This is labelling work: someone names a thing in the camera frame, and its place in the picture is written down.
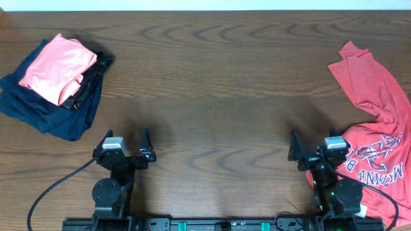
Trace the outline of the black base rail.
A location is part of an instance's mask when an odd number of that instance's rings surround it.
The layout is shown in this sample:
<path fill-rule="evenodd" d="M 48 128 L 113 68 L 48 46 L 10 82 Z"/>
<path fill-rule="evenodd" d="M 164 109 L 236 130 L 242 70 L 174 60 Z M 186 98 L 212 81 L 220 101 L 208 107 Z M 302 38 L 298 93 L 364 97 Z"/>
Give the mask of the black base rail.
<path fill-rule="evenodd" d="M 337 218 L 322 223 L 309 218 L 278 217 L 275 219 L 168 219 L 151 218 L 145 221 L 97 219 L 69 220 L 62 224 L 62 231 L 129 230 L 129 231 L 378 231 L 383 230 L 377 219 Z"/>

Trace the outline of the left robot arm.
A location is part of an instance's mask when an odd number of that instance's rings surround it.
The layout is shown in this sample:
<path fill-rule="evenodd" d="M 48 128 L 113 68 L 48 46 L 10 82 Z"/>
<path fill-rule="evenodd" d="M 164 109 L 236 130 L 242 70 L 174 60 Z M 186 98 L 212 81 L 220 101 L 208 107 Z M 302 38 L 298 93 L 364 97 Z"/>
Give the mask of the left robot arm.
<path fill-rule="evenodd" d="M 92 231 L 144 230 L 142 219 L 132 214 L 130 206 L 135 172 L 148 169 L 148 164 L 157 160 L 147 128 L 143 130 L 139 151 L 140 155 L 129 157 L 124 139 L 115 137 L 112 130 L 95 147 L 93 159 L 109 170 L 110 176 L 99 180 L 92 190 Z"/>

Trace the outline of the folded black patterned garment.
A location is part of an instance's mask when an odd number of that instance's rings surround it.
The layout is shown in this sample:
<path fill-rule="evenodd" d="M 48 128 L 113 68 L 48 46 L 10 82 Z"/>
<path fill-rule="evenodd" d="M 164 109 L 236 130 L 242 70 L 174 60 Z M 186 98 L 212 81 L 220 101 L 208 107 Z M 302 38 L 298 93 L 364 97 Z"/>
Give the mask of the folded black patterned garment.
<path fill-rule="evenodd" d="M 82 74 L 83 80 L 80 88 L 73 96 L 69 96 L 60 105 L 60 108 L 70 111 L 78 110 L 85 103 L 85 100 L 94 93 L 99 81 L 103 78 L 103 73 L 114 61 L 112 56 L 105 54 L 103 51 L 98 51 L 96 54 L 97 61 Z"/>

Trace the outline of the red printed t-shirt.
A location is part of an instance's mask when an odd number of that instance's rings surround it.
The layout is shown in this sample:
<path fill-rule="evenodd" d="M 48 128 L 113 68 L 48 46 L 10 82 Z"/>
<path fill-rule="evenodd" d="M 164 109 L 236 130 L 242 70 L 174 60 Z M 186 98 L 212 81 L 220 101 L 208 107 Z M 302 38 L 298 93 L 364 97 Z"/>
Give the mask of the red printed t-shirt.
<path fill-rule="evenodd" d="M 337 172 L 366 184 L 363 216 L 385 225 L 410 224 L 410 102 L 403 89 L 368 49 L 348 42 L 329 70 L 352 104 L 375 116 L 343 133 L 351 145 Z"/>

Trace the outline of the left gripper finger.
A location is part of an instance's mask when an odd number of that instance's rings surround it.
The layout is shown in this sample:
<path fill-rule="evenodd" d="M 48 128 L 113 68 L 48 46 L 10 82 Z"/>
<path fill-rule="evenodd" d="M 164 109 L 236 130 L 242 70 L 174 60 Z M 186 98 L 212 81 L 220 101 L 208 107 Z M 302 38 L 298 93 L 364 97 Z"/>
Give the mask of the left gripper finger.
<path fill-rule="evenodd" d="M 139 150 L 147 162 L 155 162 L 157 160 L 157 155 L 150 141 L 147 127 L 144 127 Z"/>
<path fill-rule="evenodd" d="M 109 137 L 113 137 L 113 131 L 112 131 L 112 130 L 108 130 L 108 131 L 107 131 L 106 135 L 105 135 L 104 138 L 102 139 L 102 143 L 104 143 L 105 139 L 106 139 L 106 138 L 109 138 Z"/>

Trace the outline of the folded pink shirt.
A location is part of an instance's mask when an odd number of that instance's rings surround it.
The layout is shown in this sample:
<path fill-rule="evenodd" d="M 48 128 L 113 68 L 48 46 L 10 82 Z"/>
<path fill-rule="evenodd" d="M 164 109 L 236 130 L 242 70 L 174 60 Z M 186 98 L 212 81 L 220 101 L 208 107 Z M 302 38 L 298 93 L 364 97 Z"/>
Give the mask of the folded pink shirt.
<path fill-rule="evenodd" d="M 96 53 L 59 33 L 32 61 L 19 85 L 59 106 L 80 89 L 83 73 L 96 61 Z"/>

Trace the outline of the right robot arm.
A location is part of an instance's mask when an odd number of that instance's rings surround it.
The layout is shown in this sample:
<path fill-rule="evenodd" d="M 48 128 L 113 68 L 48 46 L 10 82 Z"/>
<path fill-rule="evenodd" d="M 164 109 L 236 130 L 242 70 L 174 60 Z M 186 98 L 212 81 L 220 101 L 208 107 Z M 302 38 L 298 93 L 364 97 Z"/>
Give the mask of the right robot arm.
<path fill-rule="evenodd" d="M 288 160 L 297 162 L 299 171 L 307 171 L 312 176 L 314 203 L 320 210 L 310 218 L 296 221 L 303 230 L 343 230 L 356 226 L 354 215 L 360 212 L 363 187 L 337 173 L 350 148 L 333 127 L 316 151 L 305 151 L 297 133 L 291 133 Z"/>

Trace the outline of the folded navy blue garment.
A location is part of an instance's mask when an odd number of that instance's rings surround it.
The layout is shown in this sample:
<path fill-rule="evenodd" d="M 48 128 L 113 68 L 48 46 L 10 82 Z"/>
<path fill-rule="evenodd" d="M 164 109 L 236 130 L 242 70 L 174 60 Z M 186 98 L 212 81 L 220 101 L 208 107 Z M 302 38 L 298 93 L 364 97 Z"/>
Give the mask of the folded navy blue garment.
<path fill-rule="evenodd" d="M 49 42 L 43 40 L 18 66 L 14 73 L 1 78 L 1 112 L 32 125 L 41 133 L 50 133 L 67 141 L 77 141 L 94 121 L 100 102 L 103 79 L 94 93 L 75 111 L 56 106 L 33 90 L 19 85 L 29 65 Z"/>

